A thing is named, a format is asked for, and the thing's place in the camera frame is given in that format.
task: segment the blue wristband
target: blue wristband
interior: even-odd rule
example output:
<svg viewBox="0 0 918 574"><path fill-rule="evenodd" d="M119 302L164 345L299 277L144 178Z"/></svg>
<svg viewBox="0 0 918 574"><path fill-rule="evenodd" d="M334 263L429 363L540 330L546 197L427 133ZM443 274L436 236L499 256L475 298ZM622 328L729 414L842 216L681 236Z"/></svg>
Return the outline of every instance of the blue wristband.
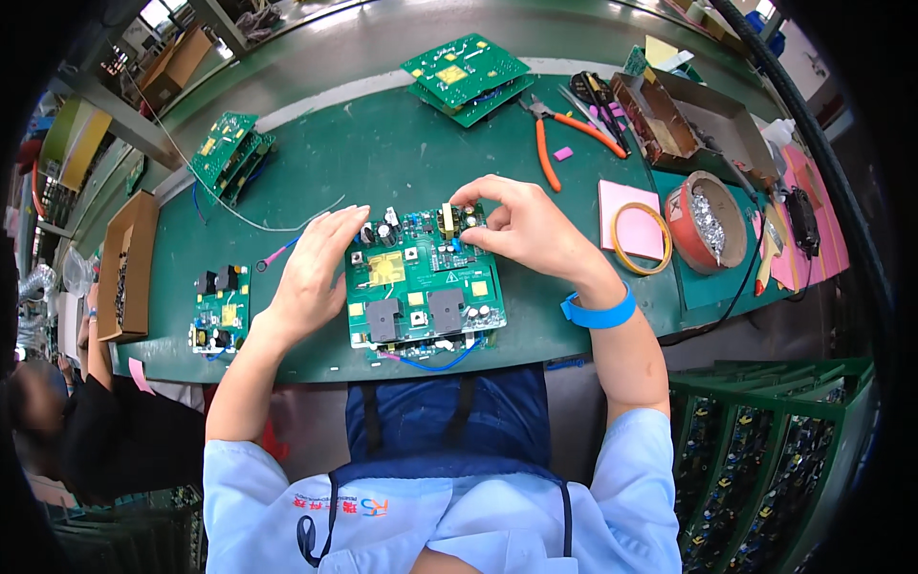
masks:
<svg viewBox="0 0 918 574"><path fill-rule="evenodd" d="M573 299L577 296L576 291L561 303L561 310L565 313L565 319L571 321L580 327L588 329L611 329L618 327L626 322L637 309L637 301L634 300L631 287L625 283L625 299L615 307L605 310L584 309L575 305Z"/></svg>

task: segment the pink sponge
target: pink sponge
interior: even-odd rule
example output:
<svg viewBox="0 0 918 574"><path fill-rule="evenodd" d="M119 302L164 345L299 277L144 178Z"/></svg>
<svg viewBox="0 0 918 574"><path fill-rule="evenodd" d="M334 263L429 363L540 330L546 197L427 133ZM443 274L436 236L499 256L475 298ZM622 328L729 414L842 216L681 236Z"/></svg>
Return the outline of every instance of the pink sponge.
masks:
<svg viewBox="0 0 918 574"><path fill-rule="evenodd" d="M561 148L560 150L553 153L552 155L557 161L562 162L566 160L567 158L569 158L570 156L574 155L574 153L571 152L570 148Z"/></svg>

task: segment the light blue shirt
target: light blue shirt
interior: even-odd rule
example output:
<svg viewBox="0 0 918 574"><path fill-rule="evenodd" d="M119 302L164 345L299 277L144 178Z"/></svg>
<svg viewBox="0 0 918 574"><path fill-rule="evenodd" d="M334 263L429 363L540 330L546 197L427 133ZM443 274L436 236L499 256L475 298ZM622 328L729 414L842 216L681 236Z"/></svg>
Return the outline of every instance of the light blue shirt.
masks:
<svg viewBox="0 0 918 574"><path fill-rule="evenodd" d="M572 556L563 556L556 484L528 474L364 478L341 486L331 549L319 572L408 572L426 546L495 572L679 572L669 419L639 409L603 439L593 484L568 483ZM328 536L328 475L292 485L252 443L204 449L207 571L314 571L297 546L297 521Z"/></svg>

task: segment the orange-handled pliers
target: orange-handled pliers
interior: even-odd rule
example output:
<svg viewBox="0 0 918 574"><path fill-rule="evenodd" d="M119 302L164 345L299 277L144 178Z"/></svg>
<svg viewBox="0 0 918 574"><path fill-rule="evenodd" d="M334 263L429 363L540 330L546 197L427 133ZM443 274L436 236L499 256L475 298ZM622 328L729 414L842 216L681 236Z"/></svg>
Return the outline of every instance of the orange-handled pliers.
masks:
<svg viewBox="0 0 918 574"><path fill-rule="evenodd" d="M532 94L532 104L527 106L522 99L520 100L520 105L523 109L535 116L535 143L536 147L539 149L539 163L542 164L542 171L545 172L545 177L548 178L548 183L552 186L552 189L555 192L561 191L561 182L558 181L558 176L554 174L554 169L552 169L552 164L548 160L548 148L545 145L545 123L544 118L553 118L555 121L559 121L571 128L579 129L580 131L587 133L602 143L606 144L610 150L612 150L615 155L619 156L622 159L625 159L626 154L625 150L615 141L606 137L605 134L600 132L596 128L591 128L582 121L577 121L575 119L569 118L564 114L559 114L553 112L549 109L548 106L542 103L542 101Z"/></svg>

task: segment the blue apron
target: blue apron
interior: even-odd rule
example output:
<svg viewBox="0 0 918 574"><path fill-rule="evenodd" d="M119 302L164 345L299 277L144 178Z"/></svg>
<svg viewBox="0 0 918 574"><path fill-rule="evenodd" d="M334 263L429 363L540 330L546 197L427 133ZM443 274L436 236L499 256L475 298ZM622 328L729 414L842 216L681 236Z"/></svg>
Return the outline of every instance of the blue apron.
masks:
<svg viewBox="0 0 918 574"><path fill-rule="evenodd" d="M547 467L551 446L541 365L463 377L351 385L346 407L351 462L329 473L329 537L318 557L305 515L297 544L313 568L329 553L341 485L361 478L462 478L526 473L561 488L564 555L571 556L567 481Z"/></svg>

